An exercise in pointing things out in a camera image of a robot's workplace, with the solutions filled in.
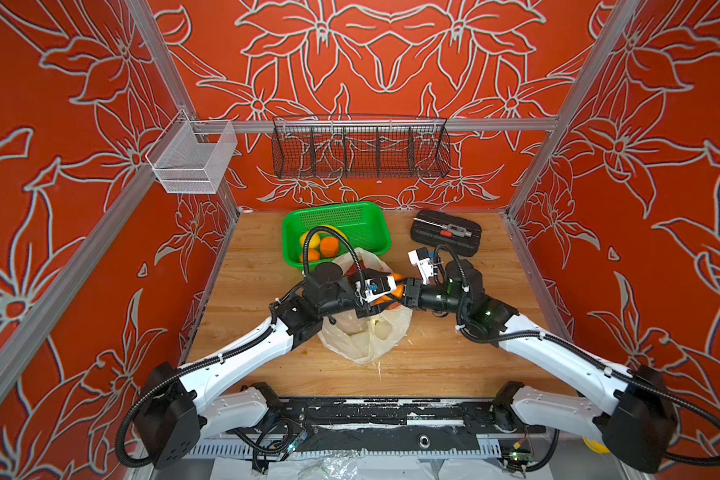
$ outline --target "black cable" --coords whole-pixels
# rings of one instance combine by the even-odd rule
[[[552,434],[552,443],[550,444],[549,450],[547,450],[547,453],[544,455],[544,458],[533,464],[532,466],[527,466],[525,468],[526,472],[536,472],[537,470],[541,470],[544,468],[547,463],[550,462],[552,459],[552,455],[554,455],[554,451],[557,449],[557,440],[560,438],[560,430],[557,428],[554,429],[554,433]],[[519,468],[517,466],[511,466],[507,465],[507,470],[513,470],[516,472],[522,472],[523,469]]]
[[[360,259],[358,258],[357,253],[355,252],[355,249],[352,247],[352,245],[349,243],[349,240],[344,238],[343,235],[341,235],[339,232],[334,230],[333,228],[328,228],[327,226],[316,226],[312,228],[309,232],[307,232],[307,236],[304,238],[304,247],[302,249],[302,268],[304,269],[304,276],[307,276],[309,274],[309,241],[312,239],[313,236],[315,236],[317,233],[323,232],[324,234],[330,234],[334,237],[336,237],[336,240],[344,244],[344,247],[346,247],[347,251],[349,252],[349,255],[352,257],[352,261],[355,263],[355,268],[357,268],[358,275],[360,276],[360,288],[362,290],[365,289],[365,274],[362,271],[362,265],[360,264]],[[358,299],[355,299],[355,303],[358,305],[362,305],[364,302],[358,302]]]
[[[242,430],[242,428],[233,428],[230,430],[230,432],[234,433],[235,435],[239,436],[243,443],[248,445],[250,448],[253,449],[254,452],[260,453],[262,455],[277,455],[279,453],[283,453],[288,446],[290,445],[290,442],[288,442],[288,437],[291,436],[291,426],[289,424],[284,424],[286,426],[286,434],[282,437],[282,442],[279,443],[279,445],[275,448],[265,448],[261,446],[261,442],[264,439],[265,436],[268,436],[269,433],[275,429],[275,427],[280,423],[283,422],[283,420],[278,420],[275,422],[272,427],[270,427],[267,430],[262,430],[261,435],[259,436],[259,439],[255,442],[248,438],[248,435]]]
[[[257,338],[251,340],[250,342],[246,343],[245,345],[240,345],[237,348],[230,349],[222,353],[222,359],[229,359],[235,355],[239,355],[240,353],[253,348],[256,345],[259,345],[259,343],[263,342],[271,333],[271,327],[265,329],[264,333],[259,335]],[[139,398],[139,400],[131,406],[131,408],[128,410],[128,413],[125,414],[125,417],[123,417],[123,421],[120,422],[120,427],[117,429],[117,434],[115,436],[115,456],[117,456],[117,461],[122,463],[124,466],[127,466],[128,468],[139,468],[149,465],[149,456],[146,456],[144,458],[134,458],[130,456],[125,450],[125,436],[128,433],[128,428],[130,427],[131,422],[134,420],[136,414],[139,412],[139,409],[148,399],[153,398],[158,392],[160,392],[182,376],[188,373],[195,372],[197,370],[204,369],[220,361],[221,360],[218,356],[214,356],[209,359],[201,360],[200,362],[191,363],[184,368],[177,370],[176,373],[174,373],[172,376],[158,383],[157,386],[142,395],[142,397]]]
[[[260,446],[262,444],[262,441],[264,437],[267,435],[267,432],[262,432],[261,435],[256,439],[256,444]],[[281,447],[281,446],[288,446],[288,443],[286,443],[286,440],[288,439],[288,431],[286,430],[286,436],[282,438],[282,440],[275,440],[274,442],[270,443],[267,447],[267,454],[263,454],[264,458],[262,458],[263,461],[266,461],[266,455],[269,454],[269,451],[274,452],[275,449]],[[266,467],[259,465],[259,453],[254,451],[251,455],[251,463],[253,464],[253,469],[256,470],[258,473],[265,473]]]
[[[522,332],[515,332],[515,333],[508,333],[504,335],[499,335],[493,338],[488,339],[477,339],[475,337],[472,337],[472,335],[469,335],[468,332],[465,332],[464,329],[461,329],[461,334],[464,335],[468,340],[476,343],[496,343],[496,342],[506,342],[509,340],[516,340],[521,338],[540,338],[541,332],[538,332],[536,330],[524,330]],[[594,356],[590,355],[588,352],[580,349],[573,343],[570,343],[566,340],[563,340],[559,338],[558,336],[546,334],[544,335],[544,341],[552,342],[556,345],[562,346],[566,350],[576,354],[578,357],[586,360],[588,363],[592,364],[595,368],[598,370],[605,370],[607,368],[607,365],[603,363],[601,360],[598,360]],[[624,383],[627,383],[629,385],[632,385],[638,389],[643,389],[644,391],[648,393],[652,393],[653,395],[656,395],[661,398],[665,398],[669,400],[670,402],[674,403],[675,405],[685,408],[689,410],[692,413],[697,414],[701,418],[704,418],[709,423],[713,424],[718,430],[720,430],[720,418],[717,418],[714,414],[708,412],[704,408],[699,407],[698,405],[695,405],[691,402],[688,402],[684,398],[680,398],[676,395],[673,395],[669,392],[664,392],[663,390],[655,388],[653,385],[644,382],[640,379],[635,379],[631,376],[625,375],[622,372],[618,372],[616,370],[613,370],[611,372],[611,375],[621,380]],[[713,457],[690,457],[690,456],[683,456],[683,455],[677,455],[675,453],[670,452],[664,452],[664,458],[667,458],[668,460],[672,460],[673,462],[678,463],[685,463],[688,465],[693,466],[700,466],[700,467],[719,467],[720,466],[720,455],[713,456]]]
[[[467,276],[464,274],[464,268],[461,265],[461,260],[459,259],[458,255],[453,251],[453,249],[451,249],[450,245],[446,245],[446,244],[437,245],[434,248],[434,255],[433,255],[434,261],[440,265],[442,264],[442,262],[440,261],[440,249],[441,248],[445,248],[445,250],[451,255],[451,258],[454,259],[454,262],[456,263],[456,266],[458,267],[458,272],[461,275],[461,282],[462,282],[461,284],[467,285]],[[443,272],[443,278],[444,278],[444,280],[448,280],[448,278],[445,275],[445,272]]]
[[[436,267],[438,270],[434,272],[434,275],[432,275],[432,278],[434,278],[434,284],[435,285],[442,285],[443,283],[448,281],[448,277],[445,275],[445,269],[443,268],[442,264],[436,264]],[[440,282],[440,276],[438,276],[438,272],[443,276],[442,283]]]

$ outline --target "white plastic bag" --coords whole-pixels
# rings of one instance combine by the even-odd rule
[[[358,480],[358,454],[330,452],[311,460],[285,460],[269,464],[266,480]]]
[[[389,265],[371,252],[357,248],[355,253],[365,268],[392,273]],[[339,256],[333,263],[339,265],[345,274],[354,265],[350,254]],[[318,336],[326,348],[355,363],[374,362],[403,339],[411,325],[412,315],[413,311],[406,306],[363,319],[357,318],[354,310],[342,312],[334,315],[335,325],[326,318]]]

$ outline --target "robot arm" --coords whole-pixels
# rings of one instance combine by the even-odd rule
[[[412,253],[410,259],[423,274],[429,274],[434,269],[420,250],[425,249]],[[662,394],[666,387],[658,372],[648,367],[632,372],[547,332],[486,295],[482,274],[466,260],[454,258],[445,273],[442,284],[426,278],[404,279],[403,295],[397,298],[392,294],[394,280],[387,274],[362,270],[346,279],[336,264],[319,264],[282,301],[270,305],[273,316],[244,337],[180,370],[167,363],[156,367],[142,389],[147,393],[128,412],[125,427],[118,432],[118,459],[126,466],[152,462],[164,468],[203,437],[259,425],[279,407],[278,398],[266,385],[221,399],[220,395],[260,365],[312,338],[322,328],[323,318],[353,309],[358,317],[370,316],[400,302],[415,310],[456,313],[457,330],[468,339],[522,356],[582,395],[540,392],[509,382],[491,405],[499,429],[558,428],[604,443],[638,470],[657,471],[677,423],[668,395]],[[392,299],[384,302],[384,296]],[[148,458],[133,459],[124,452],[121,442],[131,419]]]

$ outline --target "lemon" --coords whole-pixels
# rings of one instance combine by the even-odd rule
[[[333,226],[333,225],[321,225],[321,226],[326,226],[326,227],[328,227],[328,228],[333,228],[334,230],[336,230],[336,231],[339,233],[339,235],[343,236],[345,240],[347,239],[347,236],[344,235],[344,232],[342,232],[341,230],[339,230],[339,229],[336,228],[335,226]]]
[[[304,232],[301,237],[298,239],[298,245],[303,248],[304,247],[304,240],[307,239],[307,234],[309,232]],[[309,248],[317,248],[320,245],[320,234],[314,234],[312,238],[309,239]]]

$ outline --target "wire mesh basket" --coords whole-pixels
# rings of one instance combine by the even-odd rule
[[[330,114],[272,121],[278,178],[442,178],[451,171],[445,118]]]
[[[195,132],[197,123],[180,111],[146,155],[169,194],[214,194],[235,153],[237,136],[231,121],[210,138]]]

